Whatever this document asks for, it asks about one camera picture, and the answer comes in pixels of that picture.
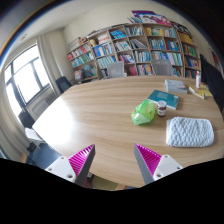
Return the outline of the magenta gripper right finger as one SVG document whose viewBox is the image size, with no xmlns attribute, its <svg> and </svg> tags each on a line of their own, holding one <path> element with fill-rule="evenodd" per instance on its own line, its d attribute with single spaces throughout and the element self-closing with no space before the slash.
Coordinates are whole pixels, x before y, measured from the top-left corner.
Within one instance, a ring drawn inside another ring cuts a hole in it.
<svg viewBox="0 0 224 224">
<path fill-rule="evenodd" d="M 159 155 L 142 145 L 134 145 L 134 155 L 145 184 L 157 181 L 182 169 L 170 155 Z"/>
</svg>

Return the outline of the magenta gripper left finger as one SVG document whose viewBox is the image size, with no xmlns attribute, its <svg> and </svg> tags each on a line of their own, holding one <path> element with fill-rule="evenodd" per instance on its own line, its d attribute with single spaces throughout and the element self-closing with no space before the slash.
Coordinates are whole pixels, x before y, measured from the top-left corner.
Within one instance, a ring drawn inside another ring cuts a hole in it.
<svg viewBox="0 0 224 224">
<path fill-rule="evenodd" d="M 60 156 L 46 168 L 46 171 L 83 187 L 94 156 L 95 145 L 92 144 L 69 158 Z"/>
</svg>

